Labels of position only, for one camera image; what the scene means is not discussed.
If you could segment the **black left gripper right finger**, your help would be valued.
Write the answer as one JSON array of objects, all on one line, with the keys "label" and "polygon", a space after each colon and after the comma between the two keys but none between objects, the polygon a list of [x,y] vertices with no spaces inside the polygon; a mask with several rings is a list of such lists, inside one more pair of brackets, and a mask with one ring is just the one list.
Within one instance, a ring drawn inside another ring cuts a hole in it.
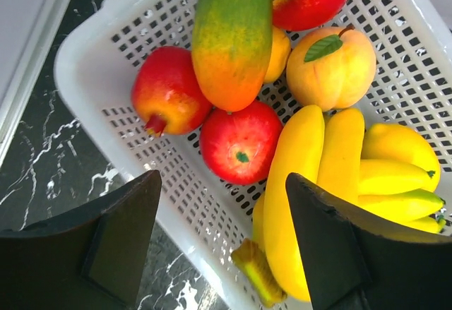
[{"label": "black left gripper right finger", "polygon": [[285,182],[313,309],[450,309],[451,238],[383,219],[302,175]]}]

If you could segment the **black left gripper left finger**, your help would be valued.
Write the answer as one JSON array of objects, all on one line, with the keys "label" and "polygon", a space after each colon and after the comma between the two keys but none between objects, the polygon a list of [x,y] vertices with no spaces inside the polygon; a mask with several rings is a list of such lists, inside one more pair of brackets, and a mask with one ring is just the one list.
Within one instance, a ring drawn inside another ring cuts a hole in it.
[{"label": "black left gripper left finger", "polygon": [[162,180],[145,172],[60,215],[1,232],[2,309],[129,309]]}]

